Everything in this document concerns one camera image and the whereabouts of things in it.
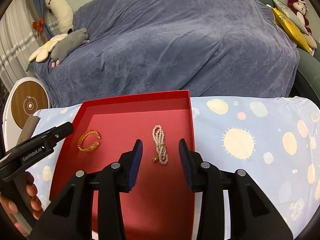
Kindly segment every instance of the red bow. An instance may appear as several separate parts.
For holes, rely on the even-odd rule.
[[[38,38],[43,38],[44,39],[44,35],[43,35],[43,26],[44,25],[44,19],[41,18],[38,22],[33,22],[32,23],[32,28],[35,29],[38,33]]]

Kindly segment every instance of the gold bracelet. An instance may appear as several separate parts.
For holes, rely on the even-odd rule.
[[[88,130],[86,131],[83,135],[81,135],[81,137],[79,138],[78,140],[78,149],[82,152],[92,152],[93,150],[95,150],[98,146],[99,146],[99,142],[98,141],[95,141],[94,143],[92,143],[92,145],[88,146],[87,148],[82,148],[82,143],[84,141],[84,139],[89,135],[89,134],[92,134],[92,133],[95,133],[97,135],[97,137],[99,139],[101,139],[101,135],[100,133],[98,133],[97,130]]]

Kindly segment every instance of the pearl necklace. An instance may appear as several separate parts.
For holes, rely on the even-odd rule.
[[[156,152],[158,156],[153,157],[153,161],[159,161],[160,164],[166,165],[168,163],[167,148],[164,144],[164,132],[160,125],[156,125],[152,130],[152,138],[155,141]]]

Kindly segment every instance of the silver pillow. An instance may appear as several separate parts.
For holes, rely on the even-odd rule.
[[[303,25],[303,23],[299,20],[298,16],[295,15],[295,13],[284,3],[280,2],[279,0],[273,0],[276,7],[279,9],[279,11],[283,12],[290,20],[292,20],[295,25],[305,34],[308,34],[308,31],[306,27]]]

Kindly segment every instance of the gray stuffed animal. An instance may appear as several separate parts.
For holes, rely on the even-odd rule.
[[[53,61],[51,67],[59,66],[71,52],[81,45],[88,43],[89,36],[86,32],[87,29],[82,28],[70,33],[62,41],[58,42],[51,52],[51,59]]]

